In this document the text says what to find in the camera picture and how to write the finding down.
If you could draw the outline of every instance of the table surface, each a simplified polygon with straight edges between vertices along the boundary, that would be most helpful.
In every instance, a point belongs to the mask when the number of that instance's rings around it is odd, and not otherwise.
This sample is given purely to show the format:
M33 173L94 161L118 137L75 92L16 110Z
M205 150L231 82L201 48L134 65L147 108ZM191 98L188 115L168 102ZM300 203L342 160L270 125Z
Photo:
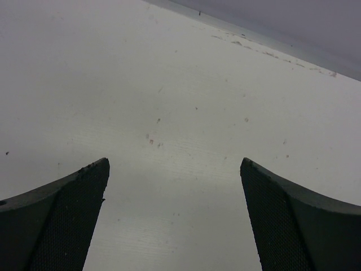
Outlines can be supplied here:
M243 157L361 204L361 83L250 40L140 0L2 1L0 197L107 157L84 270L261 270Z

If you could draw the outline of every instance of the ribbed black surface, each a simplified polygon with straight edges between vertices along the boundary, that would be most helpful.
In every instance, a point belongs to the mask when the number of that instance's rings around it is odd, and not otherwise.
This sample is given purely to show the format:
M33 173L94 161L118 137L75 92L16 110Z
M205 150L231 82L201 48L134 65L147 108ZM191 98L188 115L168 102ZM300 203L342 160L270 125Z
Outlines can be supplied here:
M31 271L82 270L109 177L103 159L58 192L32 254Z
M241 177L263 271L313 271L287 194L245 159Z

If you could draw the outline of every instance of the white table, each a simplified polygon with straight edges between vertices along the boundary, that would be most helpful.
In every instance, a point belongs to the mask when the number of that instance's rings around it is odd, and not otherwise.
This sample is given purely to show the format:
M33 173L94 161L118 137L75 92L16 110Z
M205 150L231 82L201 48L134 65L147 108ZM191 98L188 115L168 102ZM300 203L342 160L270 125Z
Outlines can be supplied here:
M110 159L84 270L261 270L245 156L361 204L358 81L140 0L1 1L0 63L0 198Z

